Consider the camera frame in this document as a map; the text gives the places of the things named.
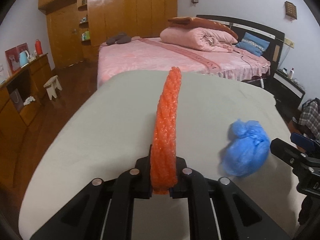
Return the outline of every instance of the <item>picture frame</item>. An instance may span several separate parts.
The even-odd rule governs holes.
[[[11,74],[20,70],[19,52],[17,47],[6,50],[5,56],[7,58]]]
[[[28,49],[28,44],[26,44],[26,43],[23,43],[23,44],[18,45],[18,46],[17,46],[17,50],[18,50],[18,53],[19,53],[19,54],[20,54],[21,52],[25,51],[25,50],[30,54],[29,49]]]

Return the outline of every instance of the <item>braided orange rope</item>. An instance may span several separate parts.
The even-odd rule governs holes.
[[[177,184],[176,174],[176,116],[181,71],[169,71],[160,96],[150,157],[150,178],[155,194],[167,194]]]

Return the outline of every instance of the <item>pink bedspread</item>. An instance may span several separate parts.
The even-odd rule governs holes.
[[[160,38],[131,41],[99,48],[98,88],[112,76],[130,70],[162,70],[214,74],[238,81],[269,72],[270,62],[233,46],[232,53],[204,52],[164,44]]]

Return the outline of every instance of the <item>blue kettle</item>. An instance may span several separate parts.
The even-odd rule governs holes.
[[[24,65],[28,64],[28,58],[29,58],[29,53],[26,50],[20,53],[19,55],[20,67],[23,67]]]

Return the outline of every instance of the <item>nightstand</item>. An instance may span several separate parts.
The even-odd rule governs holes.
[[[288,78],[281,70],[277,70],[265,88],[274,95],[276,108],[281,117],[289,122],[296,116],[305,91]]]

